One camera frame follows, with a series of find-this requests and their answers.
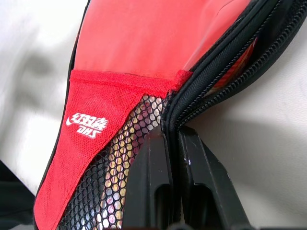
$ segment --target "dhs logo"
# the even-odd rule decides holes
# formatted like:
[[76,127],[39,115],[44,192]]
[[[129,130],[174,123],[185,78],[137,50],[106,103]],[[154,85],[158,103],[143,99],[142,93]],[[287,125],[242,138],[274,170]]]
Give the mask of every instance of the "dhs logo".
[[77,133],[80,133],[89,138],[95,138],[102,130],[106,128],[108,121],[102,117],[97,118],[95,116],[90,116],[87,114],[76,113],[71,118],[67,118],[66,125],[71,124],[79,125]]

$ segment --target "red fabric pocket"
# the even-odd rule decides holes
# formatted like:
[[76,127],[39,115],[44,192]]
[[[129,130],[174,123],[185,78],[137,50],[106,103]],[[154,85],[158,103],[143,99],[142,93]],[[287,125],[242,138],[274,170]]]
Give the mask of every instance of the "red fabric pocket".
[[40,230],[54,230],[83,172],[123,126],[146,93],[166,97],[191,75],[173,80],[113,72],[73,70],[56,154],[35,202]]

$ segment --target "black mesh pocket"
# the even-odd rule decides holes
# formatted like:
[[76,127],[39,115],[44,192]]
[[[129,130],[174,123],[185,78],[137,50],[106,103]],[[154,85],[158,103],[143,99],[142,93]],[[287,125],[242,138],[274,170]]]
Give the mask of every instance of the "black mesh pocket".
[[91,162],[58,230],[121,228],[127,176],[144,136],[160,125],[163,100],[144,95],[123,128]]

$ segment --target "zipper track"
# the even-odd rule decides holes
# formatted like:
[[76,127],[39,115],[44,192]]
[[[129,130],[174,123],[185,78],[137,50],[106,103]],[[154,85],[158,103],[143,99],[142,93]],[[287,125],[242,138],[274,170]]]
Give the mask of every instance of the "zipper track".
[[224,99],[229,93],[231,93],[234,89],[237,89],[240,85],[246,82],[251,76],[253,76],[265,63],[269,61],[269,59],[278,52],[278,50],[283,46],[283,44],[288,40],[292,32],[295,30],[296,26],[303,19],[304,14],[307,12],[307,1],[302,2],[301,7],[291,20],[291,22],[287,25],[284,31],[278,36],[275,42],[267,49],[267,51],[261,55],[258,60],[252,64],[239,78],[230,83],[226,88],[221,90],[220,92],[216,92],[210,99],[204,102],[203,105],[190,112],[184,118],[183,115],[191,109],[194,104],[199,101],[208,91],[208,87],[183,111],[183,113],[176,120],[176,128],[179,129],[184,126],[188,121],[195,118],[199,114],[203,113],[208,108],[218,104],[222,99]]
[[197,102],[203,99],[205,94],[221,79],[228,70],[236,63],[236,61],[242,56],[242,54],[247,50],[247,48],[252,44],[260,32],[263,30],[264,26],[271,19],[271,17],[275,14],[276,10],[280,6],[282,0],[278,0],[270,12],[270,14],[266,17],[266,19],[259,26],[257,31],[253,34],[253,36],[245,43],[245,45],[241,48],[241,50],[237,53],[237,55],[227,64],[227,66],[212,80],[212,82],[184,109],[184,111],[178,116],[175,121],[175,126],[178,125],[179,121],[184,117],[184,115],[191,112],[191,110],[196,109]]

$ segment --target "zipper teeth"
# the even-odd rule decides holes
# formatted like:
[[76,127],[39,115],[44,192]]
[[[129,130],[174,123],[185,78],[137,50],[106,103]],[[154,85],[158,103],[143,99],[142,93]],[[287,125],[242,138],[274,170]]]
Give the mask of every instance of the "zipper teeth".
[[255,41],[255,39],[257,38],[257,36],[259,35],[259,33],[262,31],[263,27],[266,25],[266,23],[270,20],[270,18],[273,16],[273,14],[276,12],[278,6],[280,5],[281,0],[279,0],[276,5],[274,6],[274,8],[272,9],[271,13],[268,15],[268,17],[264,20],[264,22],[260,25],[260,27],[258,28],[258,30],[254,33],[254,35],[247,41],[247,43],[245,43],[245,45],[242,47],[242,49],[239,51],[239,53],[237,53],[237,55],[228,63],[228,65],[219,73],[219,75],[217,75],[213,81],[200,93],[200,95],[198,95],[185,109],[184,111],[179,115],[179,117],[177,118],[175,125],[178,124],[178,122],[183,118],[183,116],[185,114],[187,114],[189,112],[189,110],[191,110],[196,103],[201,100],[206,93],[219,81],[219,79],[222,78],[222,76],[224,76],[228,70],[230,70],[230,68],[236,63],[236,61],[242,56],[242,54],[246,51],[246,49],[250,46],[250,44],[252,44],[252,42]]
[[288,39],[291,32],[295,29],[295,26],[300,22],[306,11],[307,11],[307,1],[304,1],[304,3],[302,3],[302,6],[299,8],[298,12],[293,17],[292,21],[284,29],[284,31],[279,35],[279,37],[275,40],[275,42],[268,48],[268,50],[249,69],[247,69],[238,79],[236,79],[234,82],[228,85],[225,89],[217,93],[212,99],[206,101],[203,106],[199,107],[197,110],[187,115],[186,118],[182,119],[181,123],[176,127],[181,128],[185,123],[187,123],[194,117],[198,116],[199,114],[201,114],[208,108],[212,107],[213,105],[217,104],[222,98],[228,95],[232,90],[234,90],[242,83],[244,83],[249,78],[249,76],[255,74],[256,71],[259,68],[261,68],[270,59],[270,56],[272,56],[280,48],[280,46],[282,46],[285,43],[285,41]]

